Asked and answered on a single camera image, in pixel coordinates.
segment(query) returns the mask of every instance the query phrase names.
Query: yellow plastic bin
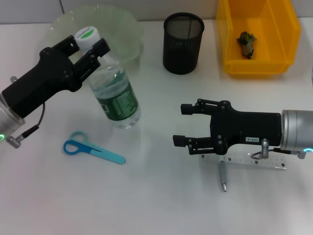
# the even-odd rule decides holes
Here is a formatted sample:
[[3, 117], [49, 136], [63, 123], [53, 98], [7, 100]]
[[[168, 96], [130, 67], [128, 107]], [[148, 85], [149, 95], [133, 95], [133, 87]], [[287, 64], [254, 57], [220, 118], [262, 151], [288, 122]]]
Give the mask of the yellow plastic bin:
[[[216, 16], [224, 71], [229, 74], [280, 74], [293, 64], [301, 26], [290, 0], [219, 0]], [[251, 60], [237, 38], [252, 33]]]

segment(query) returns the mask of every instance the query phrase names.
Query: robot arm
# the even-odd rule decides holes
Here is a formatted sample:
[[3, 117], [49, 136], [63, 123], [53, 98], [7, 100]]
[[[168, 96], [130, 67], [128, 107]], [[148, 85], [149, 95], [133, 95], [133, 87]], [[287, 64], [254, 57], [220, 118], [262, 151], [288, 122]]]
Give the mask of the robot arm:
[[79, 50], [73, 36], [40, 52], [38, 64], [0, 94], [0, 141], [25, 122], [24, 117], [57, 92], [75, 92], [99, 66], [97, 58], [110, 49], [104, 39], [93, 45], [78, 62], [68, 58]]
[[[284, 110], [278, 113], [239, 112], [229, 101], [198, 99], [193, 106], [182, 104], [183, 115], [205, 114], [211, 116], [207, 138], [173, 136], [177, 147], [188, 146], [189, 154], [216, 153], [225, 155], [234, 144], [261, 145], [258, 159], [268, 158], [269, 151], [297, 154], [303, 159], [313, 151], [313, 112]], [[269, 150], [269, 146], [280, 146]]]

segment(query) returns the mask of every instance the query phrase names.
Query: scissors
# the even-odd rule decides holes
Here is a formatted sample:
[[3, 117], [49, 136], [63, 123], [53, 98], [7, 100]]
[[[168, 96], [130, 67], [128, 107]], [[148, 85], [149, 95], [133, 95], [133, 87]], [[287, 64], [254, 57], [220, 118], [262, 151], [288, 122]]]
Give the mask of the scissors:
[[[78, 141], [75, 136], [83, 136], [83, 141]], [[77, 150], [70, 152], [67, 150], [67, 145], [74, 145], [78, 147]], [[63, 145], [63, 150], [69, 155], [75, 155], [80, 152], [89, 153], [91, 155], [94, 155], [96, 157], [118, 163], [118, 164], [124, 164], [126, 162], [126, 159], [116, 153], [112, 153], [104, 148], [100, 148], [99, 146], [96, 146], [90, 142], [88, 142], [88, 135], [83, 131], [76, 131], [73, 132], [68, 141], [65, 141]]]

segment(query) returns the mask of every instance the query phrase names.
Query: black mesh pencil cup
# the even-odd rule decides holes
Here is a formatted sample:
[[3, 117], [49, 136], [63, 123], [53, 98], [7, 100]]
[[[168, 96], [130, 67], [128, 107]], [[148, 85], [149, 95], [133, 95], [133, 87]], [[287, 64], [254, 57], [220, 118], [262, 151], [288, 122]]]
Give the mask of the black mesh pencil cup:
[[175, 13], [164, 22], [163, 65], [171, 73], [192, 72], [198, 62], [203, 21], [191, 13]]

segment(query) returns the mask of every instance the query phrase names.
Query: bottle cap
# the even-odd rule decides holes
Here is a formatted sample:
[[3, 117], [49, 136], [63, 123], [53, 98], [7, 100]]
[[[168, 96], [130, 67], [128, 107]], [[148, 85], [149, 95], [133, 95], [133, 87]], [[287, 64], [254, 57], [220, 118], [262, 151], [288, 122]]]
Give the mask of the bottle cap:
[[92, 49], [92, 45], [101, 39], [99, 31], [93, 26], [82, 28], [75, 34], [75, 41], [81, 51]]

